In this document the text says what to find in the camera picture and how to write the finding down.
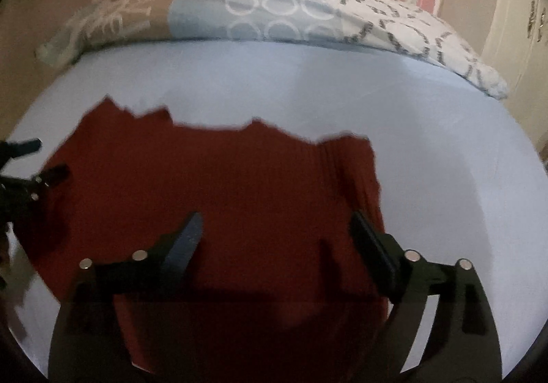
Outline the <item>dark red knitted sweater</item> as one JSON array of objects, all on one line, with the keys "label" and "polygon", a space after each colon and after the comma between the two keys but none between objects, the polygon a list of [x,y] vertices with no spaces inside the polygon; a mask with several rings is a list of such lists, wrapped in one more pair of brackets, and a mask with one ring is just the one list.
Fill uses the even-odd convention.
[{"label": "dark red knitted sweater", "polygon": [[137,117],[105,100],[48,163],[70,177],[16,232],[59,299],[81,260],[127,260],[201,213],[164,297],[115,300],[138,366],[179,382],[346,382],[371,348],[386,302],[348,232],[357,210],[384,226],[367,139],[177,126],[166,109]]}]

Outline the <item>beige padded headboard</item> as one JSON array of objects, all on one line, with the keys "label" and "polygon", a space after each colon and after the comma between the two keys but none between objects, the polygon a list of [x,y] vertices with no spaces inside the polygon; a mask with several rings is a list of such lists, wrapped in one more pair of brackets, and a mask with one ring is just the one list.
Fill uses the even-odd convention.
[{"label": "beige padded headboard", "polygon": [[75,12],[92,0],[10,0],[1,11],[1,137],[13,131],[59,72],[36,59]]}]

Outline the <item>patterned blue beige pillow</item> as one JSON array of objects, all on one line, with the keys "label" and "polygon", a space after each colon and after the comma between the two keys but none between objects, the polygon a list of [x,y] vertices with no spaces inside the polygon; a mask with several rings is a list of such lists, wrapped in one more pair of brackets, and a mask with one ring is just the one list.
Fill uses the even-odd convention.
[{"label": "patterned blue beige pillow", "polygon": [[400,0],[92,0],[35,55],[62,70],[99,47],[166,40],[370,47],[443,67],[497,100],[509,95],[449,24]]}]

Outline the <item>white wardrobe with flower decals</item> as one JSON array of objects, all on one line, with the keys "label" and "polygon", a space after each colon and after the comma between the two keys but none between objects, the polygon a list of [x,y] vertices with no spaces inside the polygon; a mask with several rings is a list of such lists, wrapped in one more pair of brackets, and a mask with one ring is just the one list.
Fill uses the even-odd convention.
[{"label": "white wardrobe with flower decals", "polygon": [[506,80],[503,104],[541,149],[547,141],[547,0],[497,0],[482,58]]}]

